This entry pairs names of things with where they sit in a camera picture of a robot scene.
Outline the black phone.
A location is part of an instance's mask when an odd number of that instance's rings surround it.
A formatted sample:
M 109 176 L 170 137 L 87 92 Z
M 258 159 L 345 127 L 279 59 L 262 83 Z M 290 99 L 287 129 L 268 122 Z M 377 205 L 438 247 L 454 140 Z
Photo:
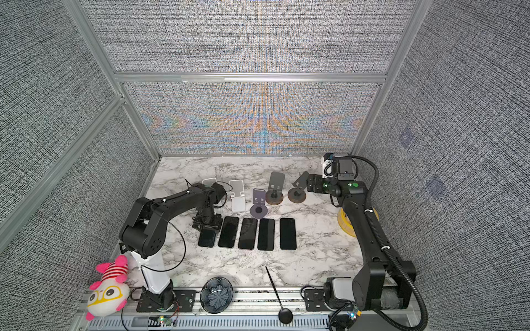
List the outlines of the black phone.
M 281 218 L 280 219 L 280 248 L 282 250 L 296 250 L 297 236 L 295 219 Z

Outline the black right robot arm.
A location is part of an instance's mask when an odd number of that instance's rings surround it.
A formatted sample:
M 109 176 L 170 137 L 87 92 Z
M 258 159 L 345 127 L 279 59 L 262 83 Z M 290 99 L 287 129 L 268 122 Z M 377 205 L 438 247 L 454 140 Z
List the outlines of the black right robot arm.
M 360 310 L 408 308 L 412 291 L 381 249 L 390 243 L 376 219 L 375 209 L 366 206 L 367 185 L 361 181 L 339 181 L 334 186 L 321 175 L 310 175 L 307 189 L 312 193 L 329 194 L 338 200 L 362 251 L 363 267 L 355 277 L 329 277 L 324 283 L 327 306 L 335 309 L 353 302 Z M 367 215 L 375 220 L 369 221 Z

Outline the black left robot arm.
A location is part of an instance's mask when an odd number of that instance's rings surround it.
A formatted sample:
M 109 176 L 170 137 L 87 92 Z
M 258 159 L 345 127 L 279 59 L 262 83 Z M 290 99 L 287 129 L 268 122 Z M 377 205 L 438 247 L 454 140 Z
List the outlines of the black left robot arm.
M 186 190 L 158 199 L 139 198 L 132 206 L 120 230 L 120 241 L 131 253 L 144 279 L 140 300 L 158 311 L 175 306 L 173 282 L 169 273 L 174 268 L 164 265 L 161 254 L 171 220 L 196 210 L 192 227 L 201 234 L 216 235 L 222 228 L 222 215 L 215 211 L 227 197 L 225 187 L 218 183 L 206 186 L 190 184 Z

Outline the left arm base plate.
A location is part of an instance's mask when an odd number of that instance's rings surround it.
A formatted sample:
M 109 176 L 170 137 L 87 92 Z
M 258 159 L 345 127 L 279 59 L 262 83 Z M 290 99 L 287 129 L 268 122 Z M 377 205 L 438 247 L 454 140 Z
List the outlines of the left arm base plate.
M 160 295 L 143 291 L 137 302 L 137 313 L 191 313 L 197 292 L 194 290 L 165 290 Z

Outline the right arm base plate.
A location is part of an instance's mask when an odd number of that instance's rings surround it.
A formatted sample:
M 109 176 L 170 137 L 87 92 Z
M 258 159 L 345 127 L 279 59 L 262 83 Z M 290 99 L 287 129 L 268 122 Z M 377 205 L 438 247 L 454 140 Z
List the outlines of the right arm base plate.
M 308 312 L 332 312 L 346 304 L 346 311 L 356 311 L 358 307 L 352 301 L 338 299 L 330 289 L 314 288 L 312 286 L 302 288 L 300 291 Z

